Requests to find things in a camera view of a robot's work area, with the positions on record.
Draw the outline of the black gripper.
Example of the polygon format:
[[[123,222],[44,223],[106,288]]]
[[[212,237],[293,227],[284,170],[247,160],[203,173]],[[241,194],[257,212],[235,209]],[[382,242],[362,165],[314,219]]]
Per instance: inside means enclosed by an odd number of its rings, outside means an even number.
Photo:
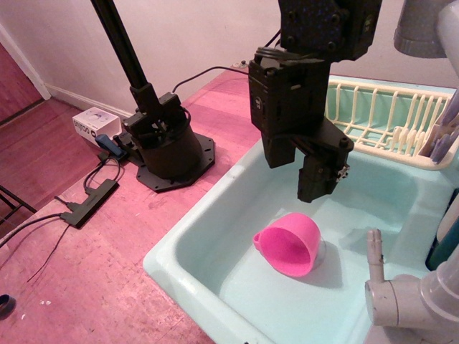
[[[349,174],[353,143],[329,120],[325,105],[331,63],[315,54],[295,54],[260,47],[249,63],[252,124],[261,132],[270,168],[295,160],[303,151],[298,199],[332,194]]]

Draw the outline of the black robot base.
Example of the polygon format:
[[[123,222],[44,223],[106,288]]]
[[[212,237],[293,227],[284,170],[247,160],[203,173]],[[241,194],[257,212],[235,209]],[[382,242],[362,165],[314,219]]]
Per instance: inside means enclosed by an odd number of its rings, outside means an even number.
[[[92,5],[130,82],[135,113],[123,121],[118,147],[137,165],[137,180],[156,193],[184,188],[197,181],[215,163],[214,141],[195,133],[191,114],[179,96],[158,97],[146,79],[113,1]]]

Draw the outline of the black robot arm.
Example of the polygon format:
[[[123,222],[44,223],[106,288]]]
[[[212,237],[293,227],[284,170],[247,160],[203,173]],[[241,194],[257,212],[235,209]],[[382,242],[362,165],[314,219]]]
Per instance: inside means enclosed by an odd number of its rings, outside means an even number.
[[[249,63],[252,124],[269,167],[304,155],[298,198],[329,195],[348,173],[354,144],[325,116],[331,65],[354,61],[372,45],[380,1],[281,1],[276,46]]]

